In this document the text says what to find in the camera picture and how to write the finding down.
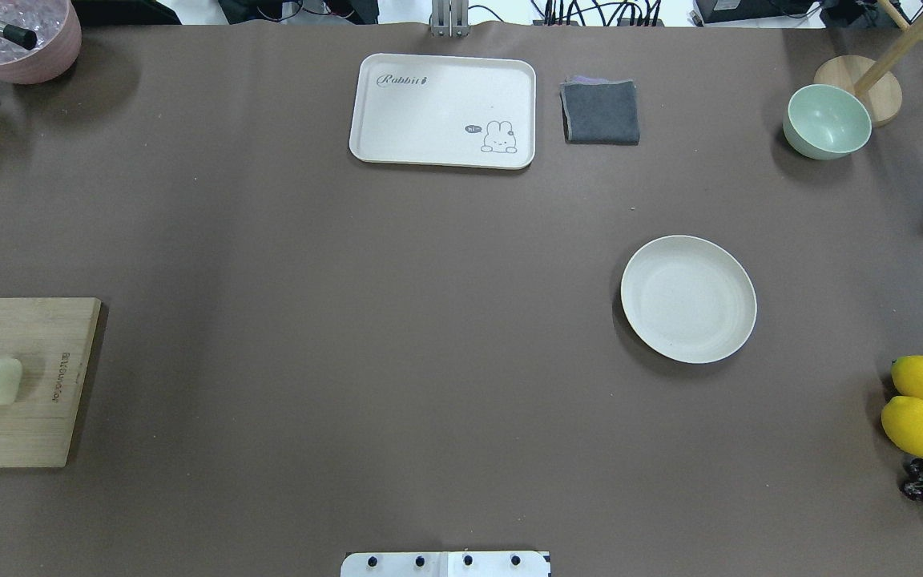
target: wooden cutting board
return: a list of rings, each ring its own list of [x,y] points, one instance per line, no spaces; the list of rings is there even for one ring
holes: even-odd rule
[[[67,464],[100,305],[0,299],[0,357],[23,366],[16,402],[0,406],[0,467]]]

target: light green bowl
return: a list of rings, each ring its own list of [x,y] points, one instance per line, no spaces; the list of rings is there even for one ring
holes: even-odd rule
[[[816,160],[842,158],[871,138],[871,115],[856,96],[828,84],[800,88],[783,117],[785,139]]]

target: gray cloth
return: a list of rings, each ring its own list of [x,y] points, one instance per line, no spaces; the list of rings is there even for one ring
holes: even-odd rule
[[[633,81],[575,78],[578,81],[561,84],[565,139],[571,143],[640,143]]]

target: rabbit cartoon print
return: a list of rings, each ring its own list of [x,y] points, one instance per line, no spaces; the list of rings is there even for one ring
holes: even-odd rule
[[[501,122],[494,120],[487,123],[486,135],[483,138],[483,146],[480,147],[480,150],[508,154],[518,152],[515,128],[512,127],[512,123],[506,120]]]

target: ice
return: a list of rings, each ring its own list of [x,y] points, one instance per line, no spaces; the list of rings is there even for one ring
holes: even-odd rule
[[[0,63],[12,62],[37,51],[46,40],[58,34],[67,15],[67,4],[69,2],[56,0],[0,0],[0,21],[33,30],[38,36],[38,43],[30,51],[0,38]]]

